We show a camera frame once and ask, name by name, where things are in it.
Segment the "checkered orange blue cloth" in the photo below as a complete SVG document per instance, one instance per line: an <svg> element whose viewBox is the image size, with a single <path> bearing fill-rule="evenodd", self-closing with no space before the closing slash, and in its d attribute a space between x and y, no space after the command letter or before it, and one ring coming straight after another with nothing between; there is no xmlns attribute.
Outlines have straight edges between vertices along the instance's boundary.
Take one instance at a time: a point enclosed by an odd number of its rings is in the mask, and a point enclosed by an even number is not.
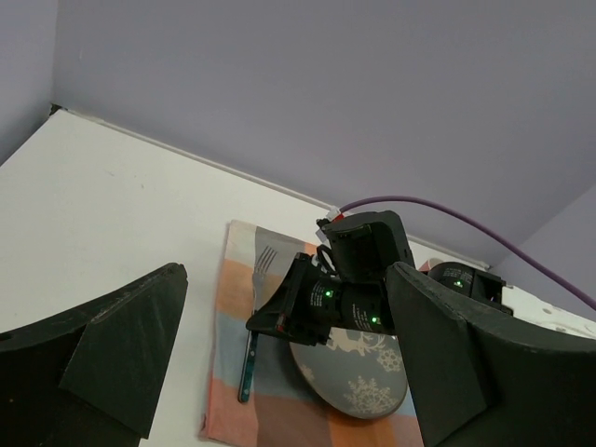
<svg viewBox="0 0 596 447"><path fill-rule="evenodd" d="M279 286L294 255L312 244L252 223L230 223L215 298L213 359L200 435L229 446L419 446L408 388L398 410L378 419L341 413L306 382L290 343L256 342L246 402L238 391L248 342L246 321Z"/></svg>

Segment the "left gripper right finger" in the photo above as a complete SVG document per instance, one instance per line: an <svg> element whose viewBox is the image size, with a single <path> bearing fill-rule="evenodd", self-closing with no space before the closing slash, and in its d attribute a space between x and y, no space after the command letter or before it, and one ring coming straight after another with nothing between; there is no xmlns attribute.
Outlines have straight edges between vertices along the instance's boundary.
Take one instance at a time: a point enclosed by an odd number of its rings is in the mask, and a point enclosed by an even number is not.
<svg viewBox="0 0 596 447"><path fill-rule="evenodd" d="M595 343L514 318L397 263L386 286L427 446L591 446Z"/></svg>

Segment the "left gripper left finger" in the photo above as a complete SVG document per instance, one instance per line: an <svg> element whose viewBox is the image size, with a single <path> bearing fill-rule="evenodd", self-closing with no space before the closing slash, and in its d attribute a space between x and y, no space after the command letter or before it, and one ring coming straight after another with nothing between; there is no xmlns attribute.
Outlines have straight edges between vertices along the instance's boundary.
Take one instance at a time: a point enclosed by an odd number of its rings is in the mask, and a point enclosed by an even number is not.
<svg viewBox="0 0 596 447"><path fill-rule="evenodd" d="M148 438L188 281L166 264L1 335L4 446L137 446Z"/></svg>

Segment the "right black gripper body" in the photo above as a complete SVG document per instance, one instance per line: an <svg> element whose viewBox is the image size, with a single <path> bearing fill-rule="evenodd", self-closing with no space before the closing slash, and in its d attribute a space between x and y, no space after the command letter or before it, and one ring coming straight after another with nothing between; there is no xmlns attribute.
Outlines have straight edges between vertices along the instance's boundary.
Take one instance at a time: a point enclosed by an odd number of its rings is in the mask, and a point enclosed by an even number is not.
<svg viewBox="0 0 596 447"><path fill-rule="evenodd" d="M297 253L271 298L246 329L299 345L324 345L331 329L394 335L387 269L411 263L399 215L367 211L318 221L326 242Z"/></svg>

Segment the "grey reindeer plate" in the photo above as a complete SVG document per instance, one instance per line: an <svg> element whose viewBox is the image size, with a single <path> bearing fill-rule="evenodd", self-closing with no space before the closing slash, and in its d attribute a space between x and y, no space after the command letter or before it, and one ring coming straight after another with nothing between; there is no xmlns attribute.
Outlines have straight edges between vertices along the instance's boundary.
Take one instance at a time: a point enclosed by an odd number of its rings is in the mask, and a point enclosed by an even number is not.
<svg viewBox="0 0 596 447"><path fill-rule="evenodd" d="M326 345L291 343L290 350L306 382L341 413L378 419L406 400L408 381L393 335L333 328Z"/></svg>

